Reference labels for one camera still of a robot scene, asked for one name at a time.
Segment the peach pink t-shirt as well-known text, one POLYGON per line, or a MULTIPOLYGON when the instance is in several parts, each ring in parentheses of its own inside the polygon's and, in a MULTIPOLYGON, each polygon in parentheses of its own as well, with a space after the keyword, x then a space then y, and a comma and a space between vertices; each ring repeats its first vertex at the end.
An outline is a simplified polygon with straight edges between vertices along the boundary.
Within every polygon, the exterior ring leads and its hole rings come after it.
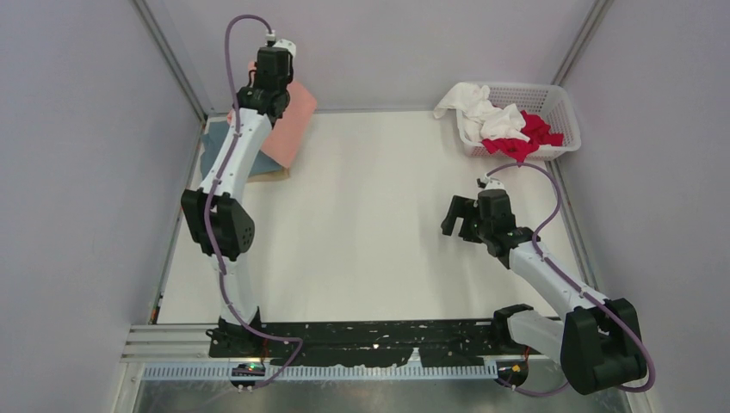
POLYGON ((263 141, 251 168, 251 176, 288 171, 297 157, 317 101, 298 80, 288 86, 289 103, 283 116, 263 141))

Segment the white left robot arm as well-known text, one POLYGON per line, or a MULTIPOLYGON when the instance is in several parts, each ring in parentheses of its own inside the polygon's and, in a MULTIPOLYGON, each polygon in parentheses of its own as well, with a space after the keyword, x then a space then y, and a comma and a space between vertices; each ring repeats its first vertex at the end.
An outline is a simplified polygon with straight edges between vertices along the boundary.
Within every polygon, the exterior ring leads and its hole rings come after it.
POLYGON ((250 84, 233 96, 218 156, 200 186, 182 194, 191 237, 218 275, 222 309, 216 327, 207 331, 213 358, 253 357, 268 339, 252 292, 247 253, 256 226, 243 207, 243 194, 264 141, 290 103, 294 55, 295 45, 288 40, 258 50, 250 84))

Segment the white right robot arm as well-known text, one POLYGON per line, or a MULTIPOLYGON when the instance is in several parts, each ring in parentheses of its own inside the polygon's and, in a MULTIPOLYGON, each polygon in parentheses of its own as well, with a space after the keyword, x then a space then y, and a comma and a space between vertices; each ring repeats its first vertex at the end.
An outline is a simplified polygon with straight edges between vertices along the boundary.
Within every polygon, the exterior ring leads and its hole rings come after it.
POLYGON ((626 299, 608 299, 568 274, 536 232, 517 225, 505 190, 485 189, 474 199, 454 196, 441 230, 485 245, 557 315, 545 317, 530 305, 495 311, 491 338, 496 349, 508 354, 523 346, 546 355, 582 395, 612 387, 629 391, 629 383, 639 379, 645 382, 642 391, 653 384, 655 366, 634 306, 626 299))

